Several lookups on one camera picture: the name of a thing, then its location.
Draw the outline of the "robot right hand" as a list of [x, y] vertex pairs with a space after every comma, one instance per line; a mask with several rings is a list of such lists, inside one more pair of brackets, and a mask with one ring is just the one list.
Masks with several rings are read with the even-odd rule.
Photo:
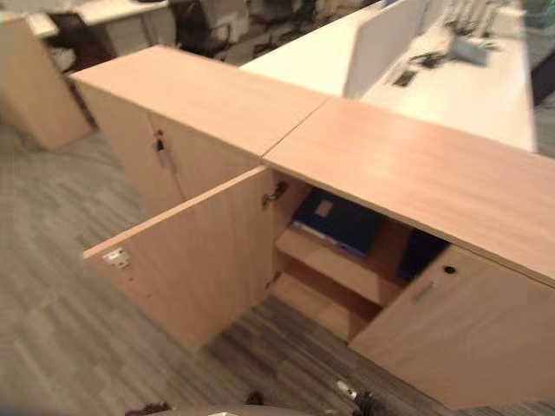
[[358, 392], [343, 380], [336, 382], [338, 390], [349, 398], [355, 405], [352, 416], [381, 416], [386, 415], [383, 405], [370, 392]]

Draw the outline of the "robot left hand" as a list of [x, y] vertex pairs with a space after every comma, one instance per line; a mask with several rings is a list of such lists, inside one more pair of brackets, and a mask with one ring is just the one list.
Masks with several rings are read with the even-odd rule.
[[166, 401], [149, 402], [140, 408], [125, 411], [125, 416], [147, 416], [155, 413], [172, 411], [173, 407]]

